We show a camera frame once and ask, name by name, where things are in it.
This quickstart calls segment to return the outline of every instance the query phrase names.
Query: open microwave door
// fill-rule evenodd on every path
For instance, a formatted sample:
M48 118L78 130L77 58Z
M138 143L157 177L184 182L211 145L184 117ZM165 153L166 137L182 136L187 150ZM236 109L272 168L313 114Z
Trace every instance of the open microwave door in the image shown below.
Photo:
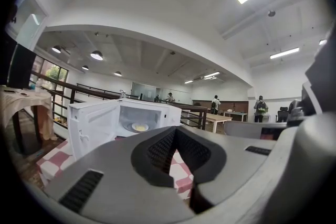
M111 100L69 105L69 137L75 160L116 137L118 103Z

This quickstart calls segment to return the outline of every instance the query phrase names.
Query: tree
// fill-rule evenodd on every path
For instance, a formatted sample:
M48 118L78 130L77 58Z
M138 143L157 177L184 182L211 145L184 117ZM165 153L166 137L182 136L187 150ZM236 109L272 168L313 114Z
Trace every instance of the tree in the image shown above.
M66 75L67 75L67 71L65 69L61 69L58 80L64 81Z
M67 75L67 71L61 68L61 72L59 72L59 69L60 69L59 66L53 65L50 69L47 70L46 76L52 79L64 81Z
M52 79L58 79L59 67L53 65L50 69L47 70L46 76Z

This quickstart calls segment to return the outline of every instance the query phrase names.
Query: person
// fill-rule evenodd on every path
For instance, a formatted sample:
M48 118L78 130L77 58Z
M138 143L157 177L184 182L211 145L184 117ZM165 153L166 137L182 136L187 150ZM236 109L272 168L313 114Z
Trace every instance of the person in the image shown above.
M215 95L215 98L211 101L211 110L210 110L210 113L217 115L217 113L218 113L218 106L220 104L221 103L220 103L220 101L218 99L218 96Z
M173 97L173 94L170 92L168 93L168 98L165 100L168 100L168 102L175 102L175 98Z
M254 113L254 122L263 122L263 117L265 112L268 110L267 104L263 101L263 96L259 96L259 100L256 101L256 104L254 105L254 109L256 112Z
M160 97L159 95L156 95L156 97L154 98L154 103L159 103L160 101Z

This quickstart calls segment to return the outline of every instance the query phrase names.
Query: person with backpack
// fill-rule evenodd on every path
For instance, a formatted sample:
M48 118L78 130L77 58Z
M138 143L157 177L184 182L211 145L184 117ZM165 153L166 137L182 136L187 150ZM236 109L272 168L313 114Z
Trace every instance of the person with backpack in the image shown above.
M215 95L215 98L211 101L211 110L210 110L210 113L217 115L217 113L218 113L218 106L220 104L221 104L221 102L219 101L218 96Z
M267 104L263 101L263 96L259 96L259 100L257 100L256 104L254 105L255 117L254 122L263 122L263 117L265 112L268 110Z

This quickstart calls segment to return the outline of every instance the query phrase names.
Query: beige cloth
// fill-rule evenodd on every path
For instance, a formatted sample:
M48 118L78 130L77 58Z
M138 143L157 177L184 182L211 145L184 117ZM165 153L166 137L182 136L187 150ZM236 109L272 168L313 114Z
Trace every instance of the beige cloth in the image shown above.
M4 90L13 90L15 93L7 93ZM25 93L28 96L22 96L20 93ZM51 94L43 90L41 93L36 93L33 90L17 90L6 87L1 87L1 113L2 125L6 128L12 116L23 108L37 105L38 126L41 137L44 140L56 140L54 134L54 120L52 117L52 102Z

